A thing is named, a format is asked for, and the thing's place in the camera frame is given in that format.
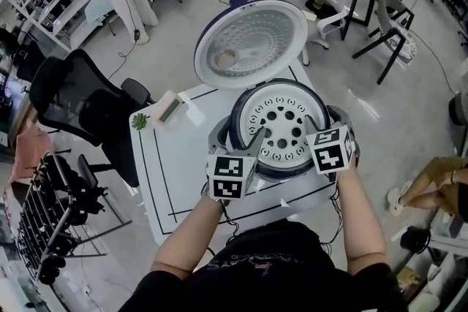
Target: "rice cooker lid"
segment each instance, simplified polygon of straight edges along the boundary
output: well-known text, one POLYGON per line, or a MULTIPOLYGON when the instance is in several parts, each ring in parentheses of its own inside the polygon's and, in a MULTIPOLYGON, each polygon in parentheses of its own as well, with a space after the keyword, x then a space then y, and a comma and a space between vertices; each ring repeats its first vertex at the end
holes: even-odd
POLYGON ((200 35, 194 66, 212 88, 251 88, 277 76, 301 53, 307 19, 282 0, 230 0, 200 35))

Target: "wire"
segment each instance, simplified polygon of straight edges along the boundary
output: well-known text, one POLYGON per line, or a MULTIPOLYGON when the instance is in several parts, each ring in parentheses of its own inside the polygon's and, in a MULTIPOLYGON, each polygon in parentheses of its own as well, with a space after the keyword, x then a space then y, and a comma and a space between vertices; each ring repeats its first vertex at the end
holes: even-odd
POLYGON ((409 9, 410 11, 412 11, 412 9, 415 7, 416 3, 418 2, 418 0, 415 0, 415 2, 413 3, 412 7, 409 9))
MULTIPOLYGON (((83 244, 83 247, 81 248, 81 255, 83 255, 83 252, 85 251, 85 247, 86 247, 86 244, 87 243, 84 243, 83 244)), ((84 281, 86 283, 88 283, 88 278, 86 277, 86 272, 85 272, 85 268, 83 267, 83 257, 80 259, 81 260, 81 270, 83 271, 83 278, 84 278, 84 281)), ((90 299, 90 301, 93 302, 93 304, 96 306, 97 309, 99 309, 101 312, 102 312, 102 309, 97 305, 96 302, 94 302, 93 298, 91 297, 91 295, 85 291, 85 294, 88 296, 88 298, 90 299)))
POLYGON ((137 41, 141 37, 140 32, 138 31, 138 38, 137 38, 137 26, 135 25, 135 22, 133 21, 132 10, 130 9, 129 2, 127 0, 125 0, 125 2, 127 3, 127 6, 129 8, 130 18, 132 19, 132 23, 133 23, 133 29, 134 29, 134 33, 135 33, 135 35, 134 35, 135 43, 134 43, 132 49, 127 54, 124 54, 122 52, 117 52, 117 55, 119 57, 123 58, 124 61, 122 61, 122 64, 120 64, 120 66, 109 76, 108 80, 110 80, 114 76, 114 74, 117 73, 125 65, 125 63, 127 62, 127 58, 130 56, 130 53, 132 53, 132 51, 135 49, 135 46, 137 45, 137 41))
POLYGON ((456 95, 456 92, 452 89, 452 86, 450 86, 450 83, 448 82, 447 73, 445 72, 444 66, 443 66, 442 63, 440 62, 440 60, 439 60, 439 58, 437 57, 437 55, 436 55, 436 54, 434 53, 434 51, 427 45, 427 43, 424 42, 424 39, 421 38, 419 35, 417 35, 417 34, 415 33, 414 30, 411 30, 411 32, 412 32, 415 36, 417 36, 417 37, 421 40, 421 42, 429 49, 429 51, 431 51, 432 55, 434 55, 434 57, 436 58, 437 62, 438 62, 439 65, 440 65, 440 69, 442 70, 442 73, 444 74, 444 78, 445 78, 445 82, 447 83, 447 87, 449 88, 450 91, 452 91, 452 94, 453 94, 453 95, 456 95))
POLYGON ((329 257, 331 257, 332 250, 333 250, 332 247, 331 247, 331 243, 334 242, 336 237, 338 237, 338 234, 340 233, 340 231, 343 229, 343 218, 341 217, 341 208, 339 207, 339 204, 338 204, 338 198, 339 198, 339 190, 338 190, 338 184, 336 184, 335 192, 330 197, 330 200, 331 200, 331 204, 333 206, 333 209, 335 210, 336 214, 338 215, 338 229, 336 230, 335 235, 333 236, 333 238, 330 241, 320 242, 320 244, 323 247, 323 250, 327 253, 327 255, 329 255, 329 257))
POLYGON ((135 41, 132 49, 126 55, 124 55, 124 53, 122 52, 117 52, 117 55, 123 58, 124 61, 122 61, 122 64, 120 64, 120 66, 109 76, 108 80, 110 80, 114 76, 114 74, 117 73, 125 65, 125 63, 127 62, 127 58, 129 57, 130 53, 132 53, 136 45, 137 45, 137 41, 135 41))
POLYGON ((210 253, 211 255, 213 255, 213 257, 216 256, 216 254, 214 253, 214 251, 213 251, 211 248, 208 247, 207 250, 209 251, 209 253, 210 253))
POLYGON ((103 281, 106 281, 108 284, 111 284, 111 285, 116 285, 116 286, 120 286, 122 289, 126 289, 130 294, 133 294, 132 291, 130 291, 128 288, 126 288, 125 286, 122 286, 121 284, 116 284, 115 282, 111 282, 109 280, 106 280, 105 278, 101 278, 103 281))
POLYGON ((237 231, 239 230, 239 224, 231 219, 226 211, 226 206, 224 205, 223 201, 221 201, 222 212, 224 213, 224 217, 226 217, 226 221, 229 225, 235 227, 233 235, 227 240, 226 244, 228 244, 231 240, 233 240, 237 236, 237 231))
POLYGON ((96 302, 94 302, 93 298, 89 296, 89 293, 86 292, 85 294, 88 295, 88 298, 90 299, 90 301, 93 302, 93 304, 96 306, 96 308, 99 309, 102 312, 102 309, 97 305, 96 302))

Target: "black line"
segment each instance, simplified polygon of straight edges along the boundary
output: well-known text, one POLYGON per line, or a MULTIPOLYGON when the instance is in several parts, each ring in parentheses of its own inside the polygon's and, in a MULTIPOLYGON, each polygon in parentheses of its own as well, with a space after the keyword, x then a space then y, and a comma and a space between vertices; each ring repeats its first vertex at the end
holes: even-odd
MULTIPOLYGON (((309 195, 315 194, 316 192, 322 191, 323 189, 326 189, 327 187, 330 187, 330 186, 332 186, 332 185, 334 185, 334 184, 335 184, 334 182, 329 183, 328 185, 323 186, 323 187, 321 187, 320 189, 317 189, 317 190, 308 192, 307 194, 304 194, 304 195, 302 195, 302 196, 300 196, 300 197, 297 197, 297 198, 288 200, 286 203, 292 203, 292 202, 295 202, 296 200, 303 199, 303 198, 305 198, 305 197, 308 197, 309 195)), ((273 207, 265 208, 264 210, 259 210, 258 212, 255 212, 255 213, 249 213, 248 215, 244 215, 244 216, 239 216, 239 217, 236 217, 236 218, 232 218, 231 220, 232 220, 232 221, 241 220, 242 218, 247 218, 247 217, 250 217, 250 216, 254 216, 254 215, 257 215, 258 213, 267 212, 267 211, 269 211, 269 210, 274 210, 275 208, 279 208, 279 207, 281 207, 281 204, 274 205, 273 207)), ((227 221, 220 221, 218 225, 220 225, 220 224, 226 224, 226 223, 227 223, 227 221)))
MULTIPOLYGON (((269 189, 269 188, 271 188, 271 187, 275 187, 275 186, 278 186, 278 185, 281 185, 281 184, 282 184, 282 183, 277 183, 276 185, 271 185, 271 186, 267 187, 266 189, 269 189)), ((307 194, 302 195, 301 197, 297 197, 297 198, 291 199, 291 200, 289 200, 289 201, 286 202, 286 203, 292 203, 292 202, 295 202, 296 200, 300 200, 300 199, 302 199, 302 198, 308 197, 309 195, 312 195, 312 194, 315 194, 316 192, 322 191, 322 190, 326 189, 327 187, 330 187, 330 186, 332 186, 332 185, 334 185, 334 184, 335 184, 334 182, 329 183, 328 185, 325 185, 325 186, 323 186, 323 187, 321 187, 321 188, 319 188, 319 189, 317 189, 317 190, 313 190, 313 191, 311 191, 311 192, 309 192, 309 193, 307 193, 307 194)), ((279 205, 274 205, 273 207, 265 208, 264 210, 259 210, 259 211, 254 212, 254 213, 249 213, 248 215, 236 217, 236 218, 233 218, 232 220, 233 220, 233 221, 235 221, 235 220, 240 220, 240 219, 242 219, 242 218, 254 216, 254 215, 257 215, 258 213, 267 212, 267 211, 269 211, 269 210, 274 210, 275 208, 279 208, 279 207, 281 207, 280 204, 279 204, 279 205)), ((183 210, 183 211, 181 211, 181 212, 176 212, 175 214, 177 215, 177 214, 179 214, 179 213, 187 213, 187 212, 190 212, 190 211, 191 211, 191 210, 183 210)), ((218 225, 220 225, 220 224, 226 224, 226 223, 227 223, 227 221, 220 221, 220 222, 218 223, 218 225)))
POLYGON ((159 220, 158 210, 156 208, 156 203, 154 202, 153 189, 151 188, 151 183, 149 182, 148 169, 146 168, 145 152, 143 150, 143 143, 141 142, 141 133, 140 132, 138 132, 138 137, 140 138, 141 154, 143 156, 143 164, 145 165, 146 180, 148 181, 149 192, 151 193, 151 198, 153 200, 154 211, 156 212, 156 217, 157 217, 158 222, 159 222, 159 228, 161 229, 161 233, 163 235, 167 235, 167 234, 170 234, 170 233, 166 233, 162 229, 161 221, 159 220))
POLYGON ((218 89, 217 89, 217 88, 215 88, 214 90, 208 91, 207 93, 204 93, 204 94, 198 95, 198 96, 196 96, 195 98, 191 98, 191 100, 195 100, 195 99, 201 98, 202 96, 205 96, 205 95, 211 94, 211 93, 213 93, 213 92, 215 92, 215 91, 218 91, 218 89))
MULTIPOLYGON (((275 183, 274 185, 271 185, 269 187, 265 187, 264 189, 261 189, 258 191, 258 193, 260 193, 261 191, 265 191, 265 190, 268 190, 268 189, 271 189, 272 187, 276 187, 278 185, 282 185, 284 182, 279 182, 279 183, 275 183)), ((249 196, 249 195, 252 195, 252 194, 257 194, 257 191, 251 191, 249 193, 246 194, 246 197, 249 196)), ((172 216, 172 215, 178 215, 179 213, 187 213, 187 212, 191 212, 192 210, 181 210, 179 212, 174 212, 174 213, 169 213, 168 216, 172 216)))
POLYGON ((153 129, 153 135, 154 135, 154 142, 156 143, 156 150, 158 151, 158 159, 159 159, 159 166, 161 167, 162 179, 164 181, 164 186, 166 188, 167 198, 169 199, 170 209, 172 210, 173 215, 174 215, 174 207, 173 207, 172 201, 170 200, 169 189, 167 188, 166 177, 164 175, 164 169, 162 169, 161 155, 159 155, 158 140, 156 139, 156 130, 154 129, 153 129))
POLYGON ((279 183, 275 183, 274 185, 271 185, 269 187, 265 187, 264 189, 260 189, 259 191, 250 191, 249 193, 246 194, 246 197, 249 196, 249 195, 252 195, 252 194, 260 193, 261 191, 265 191, 265 190, 271 189, 272 187, 276 187, 276 186, 282 185, 282 184, 283 184, 283 182, 279 182, 279 183))
POLYGON ((298 78, 297 78, 297 77, 295 76, 295 74, 294 74, 293 68, 291 68, 291 66, 289 66, 289 68, 290 68, 290 71, 291 71, 292 76, 294 77, 295 81, 296 81, 296 82, 299 82, 299 81, 298 81, 298 78))
POLYGON ((174 213, 168 213, 168 216, 172 216, 172 215, 178 215, 180 213, 187 213, 187 212, 192 212, 193 210, 180 210, 178 212, 174 212, 174 213))

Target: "succulent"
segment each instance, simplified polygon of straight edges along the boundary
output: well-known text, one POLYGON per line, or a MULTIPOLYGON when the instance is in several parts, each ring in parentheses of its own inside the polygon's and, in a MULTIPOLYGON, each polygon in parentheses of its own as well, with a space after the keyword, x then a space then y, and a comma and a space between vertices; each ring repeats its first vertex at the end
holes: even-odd
POLYGON ((137 115, 133 116, 132 128, 135 130, 141 130, 145 128, 147 123, 148 123, 147 117, 142 113, 138 113, 137 115))

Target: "white pants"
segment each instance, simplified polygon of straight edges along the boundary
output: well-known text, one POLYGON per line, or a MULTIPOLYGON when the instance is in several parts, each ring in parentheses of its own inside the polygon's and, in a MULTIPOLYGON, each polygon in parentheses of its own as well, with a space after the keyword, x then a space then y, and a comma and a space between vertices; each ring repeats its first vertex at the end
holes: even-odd
POLYGON ((138 44, 149 41, 143 25, 156 26, 158 19, 148 0, 110 0, 110 2, 127 27, 132 41, 135 41, 135 29, 140 31, 138 44))

